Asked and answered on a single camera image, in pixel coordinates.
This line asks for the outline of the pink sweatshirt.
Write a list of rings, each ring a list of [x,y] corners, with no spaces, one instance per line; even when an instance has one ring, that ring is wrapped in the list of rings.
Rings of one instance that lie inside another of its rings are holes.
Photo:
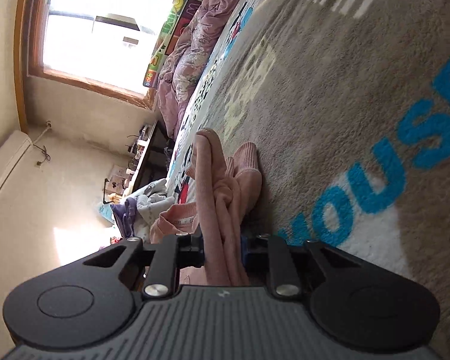
[[[241,222],[262,190],[256,145],[245,142],[227,158],[217,133],[202,129],[195,135],[187,174],[195,180],[195,201],[174,204],[160,213],[150,230],[150,242],[158,244],[164,236],[192,234],[200,228],[205,264],[181,269],[179,283],[247,286],[249,277],[241,261]]]

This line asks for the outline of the purple and white clothes pile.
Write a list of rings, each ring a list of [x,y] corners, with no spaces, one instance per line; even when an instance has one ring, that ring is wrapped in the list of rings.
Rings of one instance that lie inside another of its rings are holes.
[[[174,201],[167,197],[167,180],[160,179],[137,190],[122,204],[112,204],[113,219],[122,238],[135,236],[149,242],[152,225]]]

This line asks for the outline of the dark wooden desk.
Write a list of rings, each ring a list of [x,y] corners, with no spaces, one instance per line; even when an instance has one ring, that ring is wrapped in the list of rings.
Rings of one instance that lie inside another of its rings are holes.
[[[130,194],[154,180],[167,176],[168,157],[166,150],[173,147],[173,141],[167,136],[167,131],[161,120],[157,120],[153,125],[150,125],[147,133],[146,140],[136,141],[138,160],[128,185]]]

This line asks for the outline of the black desk lamp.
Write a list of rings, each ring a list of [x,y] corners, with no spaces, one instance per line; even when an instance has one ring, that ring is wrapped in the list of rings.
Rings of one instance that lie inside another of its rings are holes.
[[[108,178],[104,179],[102,203],[107,204],[119,204],[122,201],[124,189],[123,187],[113,180]]]

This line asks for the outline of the Mickey Mouse plush blanket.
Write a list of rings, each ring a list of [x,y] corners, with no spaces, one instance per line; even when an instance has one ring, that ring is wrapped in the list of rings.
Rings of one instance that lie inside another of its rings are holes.
[[[450,359],[450,0],[241,0],[191,98],[170,191],[195,132],[258,150],[243,228],[321,239],[429,288]]]

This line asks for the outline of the colourful alphabet foam mat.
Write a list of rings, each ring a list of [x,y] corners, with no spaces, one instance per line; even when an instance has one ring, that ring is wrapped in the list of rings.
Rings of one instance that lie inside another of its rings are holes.
[[[150,63],[145,72],[143,86],[158,87],[158,75],[166,58],[174,51],[179,37],[188,26],[203,0],[174,0],[170,13],[161,27]]]

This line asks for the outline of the purple floral quilt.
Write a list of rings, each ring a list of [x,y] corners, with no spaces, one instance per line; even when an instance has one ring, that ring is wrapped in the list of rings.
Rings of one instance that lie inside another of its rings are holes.
[[[239,1],[203,0],[161,68],[156,100],[172,140],[178,136],[189,100]]]

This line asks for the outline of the white wall air conditioner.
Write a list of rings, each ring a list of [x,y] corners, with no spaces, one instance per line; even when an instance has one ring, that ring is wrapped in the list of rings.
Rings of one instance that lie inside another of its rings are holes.
[[[21,131],[14,131],[0,147],[0,195],[6,180],[31,147],[32,140]]]

